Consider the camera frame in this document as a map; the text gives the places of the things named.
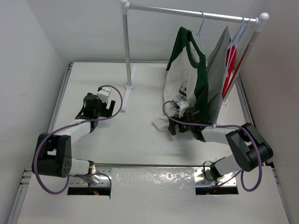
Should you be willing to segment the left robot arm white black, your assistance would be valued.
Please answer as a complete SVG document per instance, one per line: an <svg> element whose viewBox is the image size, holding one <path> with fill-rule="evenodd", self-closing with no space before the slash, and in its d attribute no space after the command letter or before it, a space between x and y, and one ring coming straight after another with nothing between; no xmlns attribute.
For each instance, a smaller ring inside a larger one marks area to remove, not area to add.
<svg viewBox="0 0 299 224"><path fill-rule="evenodd" d="M65 178L69 175L88 175L92 173L93 162L72 158L72 145L81 137L90 134L98 126L98 119L112 116L115 101L107 108L111 89L102 88L96 94L88 93L83 107L75 117L70 128L51 135L41 147L37 165L32 166L35 173Z"/></svg>

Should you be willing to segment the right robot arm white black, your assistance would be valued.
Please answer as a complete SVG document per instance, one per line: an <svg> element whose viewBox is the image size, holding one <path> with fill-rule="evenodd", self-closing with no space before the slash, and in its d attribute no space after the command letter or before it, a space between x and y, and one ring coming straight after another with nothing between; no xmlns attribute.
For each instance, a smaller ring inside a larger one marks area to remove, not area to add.
<svg viewBox="0 0 299 224"><path fill-rule="evenodd" d="M242 126L201 124L200 118L200 112L189 107L184 113L169 117L169 131L175 135L178 126L181 133L190 131L202 142L229 146L232 154L211 162L207 180L216 181L231 172L250 172L273 157L272 148L251 123Z"/></svg>

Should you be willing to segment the green and white t shirt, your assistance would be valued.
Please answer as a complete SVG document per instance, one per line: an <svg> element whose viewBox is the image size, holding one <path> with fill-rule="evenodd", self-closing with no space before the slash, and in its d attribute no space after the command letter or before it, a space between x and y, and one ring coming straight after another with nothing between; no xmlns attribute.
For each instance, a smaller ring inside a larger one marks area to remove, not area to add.
<svg viewBox="0 0 299 224"><path fill-rule="evenodd" d="M207 123L208 79L206 57L190 30L180 27L166 67L164 101L185 101L200 111L199 123Z"/></svg>

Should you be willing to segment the light blue hanger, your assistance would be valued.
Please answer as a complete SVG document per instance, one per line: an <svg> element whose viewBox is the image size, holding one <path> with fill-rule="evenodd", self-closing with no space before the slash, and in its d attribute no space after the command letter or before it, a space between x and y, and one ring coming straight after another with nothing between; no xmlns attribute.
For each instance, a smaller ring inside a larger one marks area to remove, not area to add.
<svg viewBox="0 0 299 224"><path fill-rule="evenodd" d="M204 16L204 12L200 10L200 13L202 15L202 22L201 22L201 25L199 27L199 30L198 32L195 32L194 30L189 30L191 33L194 33L197 37L198 37L198 40L202 46L202 53L205 55L206 54L206 51L205 51L205 46L204 46L204 43L201 39L201 31L202 31L202 27L204 25L204 22L205 22L205 16Z"/></svg>

